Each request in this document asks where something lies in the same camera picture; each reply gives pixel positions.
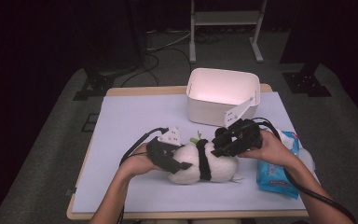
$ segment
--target plush toy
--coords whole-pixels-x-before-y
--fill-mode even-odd
[[[174,151],[173,158],[179,162],[191,163],[186,170],[169,174],[176,184],[194,184],[198,181],[226,182],[237,172],[238,158],[231,156],[215,157],[211,152],[213,143],[201,139],[197,144],[189,143]]]

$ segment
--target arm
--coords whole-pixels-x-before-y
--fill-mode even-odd
[[[252,150],[242,152],[238,156],[280,165],[299,185],[331,199],[331,196],[322,188],[301,159],[288,150],[272,133],[261,131],[261,136],[263,146],[260,149],[252,148]],[[301,191],[300,197],[310,215],[312,223],[353,223],[336,208],[320,202]]]
[[[136,175],[145,174],[151,170],[160,170],[146,156],[146,144],[140,145],[133,153],[139,156],[128,157],[118,168],[103,200],[92,217],[91,223],[117,223],[121,209],[127,198],[130,181]]]

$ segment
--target person's left hand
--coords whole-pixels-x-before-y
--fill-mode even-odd
[[[147,157],[146,145],[147,143],[142,143],[138,146],[138,148],[132,152],[132,156],[129,156],[120,165],[118,170],[125,172],[131,177],[146,174],[151,170],[162,170]]]

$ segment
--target metal leg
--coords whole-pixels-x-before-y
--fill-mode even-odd
[[[195,9],[194,9],[194,0],[191,0],[191,24],[190,24],[190,62],[195,63],[196,62],[196,43],[194,41],[194,33],[195,33],[195,27],[194,27],[194,16],[195,16]]]
[[[255,26],[255,34],[253,37],[249,38],[249,40],[251,42],[252,49],[255,54],[255,59],[257,60],[258,63],[264,62],[263,56],[261,56],[260,49],[257,46],[257,39],[258,39],[258,35],[260,33],[261,23],[263,22],[263,19],[264,19],[264,13],[266,10],[267,1],[268,0],[263,0],[263,3],[261,4],[260,13],[258,14],[257,24]]]

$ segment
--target wet wipes package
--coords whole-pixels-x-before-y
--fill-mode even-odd
[[[278,133],[283,144],[298,156],[299,144],[297,135],[279,130]],[[289,182],[283,168],[279,165],[258,161],[256,182],[261,190],[280,193],[294,199],[298,198],[298,190]]]

